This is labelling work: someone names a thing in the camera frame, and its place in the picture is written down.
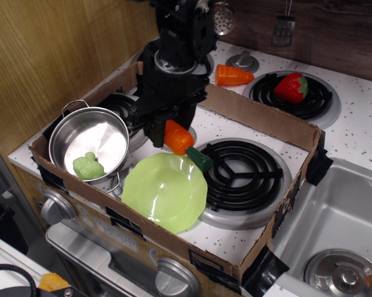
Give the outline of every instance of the orange toy carrot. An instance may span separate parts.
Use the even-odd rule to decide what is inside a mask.
[[[249,84],[253,79],[255,79],[255,76],[251,72],[227,65],[218,64],[216,66],[216,85]]]
[[[213,165],[210,157],[203,155],[193,147],[194,138],[188,130],[172,119],[166,122],[164,143],[176,155],[187,154],[202,172],[207,171]]]
[[[177,155],[186,155],[187,148],[194,145],[194,138],[188,130],[170,119],[166,123],[164,143]]]

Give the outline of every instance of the toy broccoli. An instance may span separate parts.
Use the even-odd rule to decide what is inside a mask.
[[[95,154],[88,152],[74,160],[74,171],[82,180],[97,179],[104,175],[104,167],[95,160]]]

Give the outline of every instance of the wooden backsplash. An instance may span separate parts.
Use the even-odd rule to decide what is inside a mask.
[[[372,80],[372,0],[293,0],[291,47],[271,46],[277,15],[290,0],[227,0],[236,26],[221,40]]]
[[[2,156],[157,36],[148,2],[0,0]]]

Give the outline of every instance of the toy strawberry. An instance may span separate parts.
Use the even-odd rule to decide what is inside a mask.
[[[274,89],[274,94],[284,101],[300,103],[308,93],[308,82],[304,75],[293,72],[284,77]]]

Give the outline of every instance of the metal bowl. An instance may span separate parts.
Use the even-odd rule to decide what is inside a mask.
[[[86,107],[72,112],[56,126],[49,141],[50,160],[76,176],[73,162],[93,152],[104,167],[104,176],[84,180],[103,182],[124,165],[129,133],[123,120],[105,108]]]

